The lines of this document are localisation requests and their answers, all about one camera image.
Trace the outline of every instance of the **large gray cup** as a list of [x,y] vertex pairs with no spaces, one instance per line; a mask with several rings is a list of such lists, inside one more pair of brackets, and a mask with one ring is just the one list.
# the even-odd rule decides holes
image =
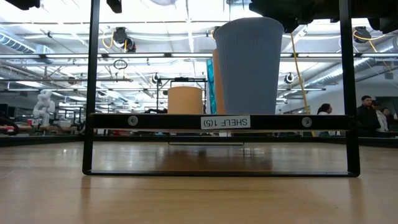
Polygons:
[[231,21],[215,33],[228,114],[275,114],[284,28],[266,17]]

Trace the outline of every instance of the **white robot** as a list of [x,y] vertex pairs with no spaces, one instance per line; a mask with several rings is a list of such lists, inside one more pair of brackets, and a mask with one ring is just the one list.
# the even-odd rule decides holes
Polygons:
[[33,117],[35,119],[42,118],[42,126],[48,126],[50,122],[50,113],[55,112],[55,103],[50,100],[51,91],[42,90],[37,96],[37,104],[33,109]]

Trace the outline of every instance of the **black metal shelf frame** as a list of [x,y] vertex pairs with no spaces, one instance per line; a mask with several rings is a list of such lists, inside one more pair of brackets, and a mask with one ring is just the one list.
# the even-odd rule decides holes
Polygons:
[[[200,129],[200,119],[206,115],[151,115],[151,114],[95,114],[96,73],[98,59],[98,28],[100,1],[91,0],[90,43],[88,54],[88,86],[86,130],[83,152],[83,173],[86,175],[145,175],[145,176],[253,176],[253,177],[357,177],[360,174],[358,133],[356,121],[356,92],[354,79],[354,52],[352,43],[351,0],[340,1],[341,56],[343,61],[343,91],[346,116],[276,116],[250,115],[250,129],[342,129],[347,130],[346,172],[193,172],[193,171],[117,171],[93,170],[94,128],[142,129]],[[128,121],[135,116],[132,127]]]

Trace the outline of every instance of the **ceiling light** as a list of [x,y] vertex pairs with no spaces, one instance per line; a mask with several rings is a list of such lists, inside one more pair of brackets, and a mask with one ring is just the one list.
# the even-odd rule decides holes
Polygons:
[[293,54],[281,54],[280,57],[292,57]]
[[330,53],[330,54],[298,54],[298,57],[337,57],[341,58],[342,54]]
[[16,83],[18,83],[18,84],[22,84],[22,85],[31,86],[31,87],[36,87],[36,88],[43,87],[43,85],[42,85],[42,84],[40,84],[40,83],[37,83],[37,82],[19,81],[19,82],[16,82]]
[[206,57],[206,58],[210,58],[213,57],[213,54],[211,53],[176,53],[176,54],[172,54],[172,57]]
[[148,58],[148,57],[164,57],[164,54],[109,54],[108,57],[116,58]]
[[7,91],[39,91],[36,89],[5,89]]
[[81,96],[68,96],[68,97],[77,101],[86,101],[86,98]]
[[[79,89],[76,89],[77,91],[87,91],[87,89],[86,88],[79,88]],[[108,90],[108,89],[96,89],[95,91],[106,91],[106,90]]]
[[398,54],[389,54],[389,53],[362,54],[362,57],[398,57]]
[[100,48],[99,50],[105,51],[107,54],[109,53],[109,51],[106,50],[105,48]]
[[61,97],[64,97],[64,95],[62,95],[62,94],[59,94],[59,93],[55,93],[55,92],[53,92],[52,94],[54,94],[55,96],[61,96]]
[[24,58],[24,59],[31,59],[31,58],[40,58],[39,55],[29,55],[29,54],[13,54],[13,55],[0,55],[0,58]]
[[48,58],[88,58],[88,54],[48,54]]

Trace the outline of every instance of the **wooden table surface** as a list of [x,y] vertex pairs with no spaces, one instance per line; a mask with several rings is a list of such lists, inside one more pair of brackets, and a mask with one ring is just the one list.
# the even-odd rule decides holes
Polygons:
[[[83,144],[0,148],[0,223],[397,223],[398,151],[359,178],[88,177]],[[95,169],[345,170],[345,146],[95,142]]]

